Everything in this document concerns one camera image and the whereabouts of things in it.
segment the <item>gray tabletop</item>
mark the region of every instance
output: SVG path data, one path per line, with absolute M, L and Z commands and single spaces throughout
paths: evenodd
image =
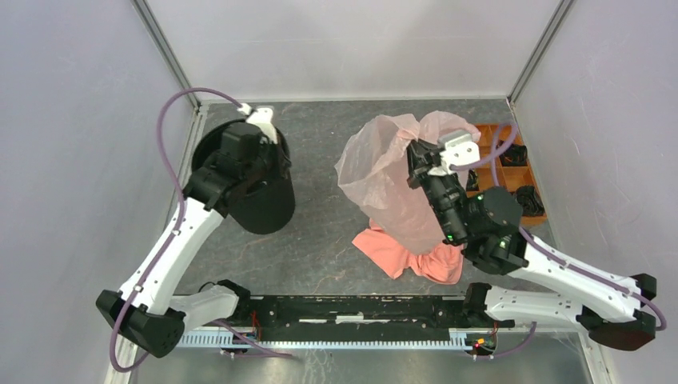
M 464 264 L 455 286 L 436 284 L 405 271 L 392 280 L 351 241 L 368 225 L 367 217 L 337 186 L 334 164 L 349 137 L 379 114 L 434 110 L 459 114 L 471 123 L 508 122 L 504 100 L 425 100 L 272 103 L 274 122 L 287 138 L 293 162 L 297 208 L 292 221 L 275 234 L 245 232 L 227 218 L 207 239 L 183 276 L 177 292 L 190 294 L 208 281 L 228 278 L 253 294 L 459 294 L 470 282 L 535 290 L 520 280 L 490 276 Z M 208 110 L 205 133 L 240 118 L 226 104 Z M 551 242 L 548 226 L 533 229 Z

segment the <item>plastic bag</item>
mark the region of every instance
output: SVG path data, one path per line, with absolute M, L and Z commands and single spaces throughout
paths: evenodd
M 421 122 L 412 114 L 377 116 L 351 136 L 334 166 L 346 197 L 414 254 L 430 252 L 443 233 L 424 191 L 407 185 L 407 145 L 417 138 L 436 143 L 455 130 L 468 131 L 475 142 L 481 138 L 475 126 L 449 112 L 432 112 Z M 459 174 L 462 186 L 468 176 Z

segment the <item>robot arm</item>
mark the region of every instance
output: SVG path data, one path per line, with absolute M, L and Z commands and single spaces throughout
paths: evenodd
M 413 142 L 408 148 L 408 182 L 410 187 L 424 190 L 445 242 L 465 245 L 462 254 L 476 268 L 535 282 L 555 293 L 474 283 L 467 298 L 473 296 L 476 302 L 483 302 L 478 311 L 497 321 L 584 328 L 593 340 L 621 350 L 635 350 L 654 339 L 656 319 L 640 310 L 643 303 L 637 297 L 653 299 L 656 280 L 646 274 L 610 274 L 553 249 L 537 237 L 528 242 L 520 235 L 522 209 L 506 189 L 493 187 L 467 197 L 456 172 L 450 170 L 451 165 L 479 160 L 478 146 L 465 132 L 446 135 L 437 146 Z
M 241 112 L 248 115 L 246 120 L 220 126 L 198 144 L 193 173 L 183 191 L 185 214 L 179 229 L 174 229 L 177 209 L 144 262 L 119 291 L 103 290 L 97 299 L 97 308 L 113 326 L 136 292 L 120 333 L 158 358 L 168 354 L 185 331 L 228 318 L 237 306 L 238 296 L 224 286 L 173 296 L 202 243 L 223 219 L 231 214 L 247 230 L 268 234 L 292 217 L 289 149 L 271 123 L 273 110 L 262 107 L 253 112 L 243 105 Z M 173 239 L 166 245 L 171 234 Z M 159 251 L 158 264 L 139 284 Z

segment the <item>metal frame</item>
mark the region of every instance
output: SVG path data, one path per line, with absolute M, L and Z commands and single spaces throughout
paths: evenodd
M 546 29 L 544 30 L 544 33 L 541 34 L 541 38 L 539 38 L 539 42 L 534 47 L 534 50 L 532 51 L 532 54 L 530 55 L 527 64 L 525 64 L 523 71 L 520 72 L 520 76 L 518 77 L 516 85 L 513 86 L 511 93 L 508 94 L 508 100 L 510 102 L 516 102 L 516 100 L 520 97 L 520 94 L 523 92 L 525 85 L 527 84 L 528 80 L 532 77 L 532 73 L 536 69 L 536 66 L 539 64 L 539 62 L 541 61 L 541 58 L 544 56 L 544 52 L 551 44 L 553 36 L 558 31 L 558 28 L 560 28 L 560 24 L 563 22 L 565 16 L 567 16 L 574 2 L 575 0 L 560 0 L 560 3 L 558 3 L 556 11 L 553 13 L 553 16 L 551 16 L 551 19 L 548 21 Z
M 165 59 L 165 63 L 167 63 L 167 66 L 169 67 L 169 71 L 172 72 L 172 75 L 179 83 L 179 86 L 184 90 L 190 88 L 191 85 L 189 79 L 186 76 L 183 68 L 181 68 L 181 64 L 179 64 L 177 56 L 172 51 L 172 47 L 167 41 L 167 37 L 164 33 L 162 33 L 162 29 L 158 24 L 158 20 L 156 20 L 155 16 L 153 15 L 153 11 L 151 11 L 148 2 L 146 0 L 131 1 L 134 9 L 139 13 L 139 17 L 142 18 L 144 26 L 146 26 L 146 29 L 149 31 L 150 37 L 158 47 L 162 58 Z M 187 94 L 186 97 L 189 99 L 189 102 L 193 108 L 200 108 L 200 100 L 197 99 L 195 94 Z

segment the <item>wooden compartment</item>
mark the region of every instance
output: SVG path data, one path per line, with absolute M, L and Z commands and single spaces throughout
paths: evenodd
M 492 136 L 499 126 L 486 125 L 476 127 L 481 132 L 481 140 L 478 142 L 478 146 L 481 150 L 481 158 L 483 158 L 492 151 Z M 510 127 L 504 128 L 499 134 L 499 139 L 506 140 L 510 133 Z M 513 143 L 524 145 L 520 134 L 518 134 L 516 140 Z M 527 166 L 502 166 L 499 159 L 495 160 L 495 163 L 497 164 L 497 178 L 499 180 L 499 184 L 505 187 L 509 192 L 515 192 L 521 186 L 535 186 L 535 188 L 537 188 L 534 173 L 532 172 L 532 167 L 529 164 L 529 158 Z M 478 186 L 480 187 L 480 190 L 469 191 L 467 193 L 468 196 L 474 196 L 479 194 L 481 191 L 494 186 L 489 164 L 477 168 L 476 173 L 478 174 Z M 544 220 L 546 220 L 546 214 L 539 217 L 523 216 L 521 223 L 524 226 L 536 226 L 544 222 Z

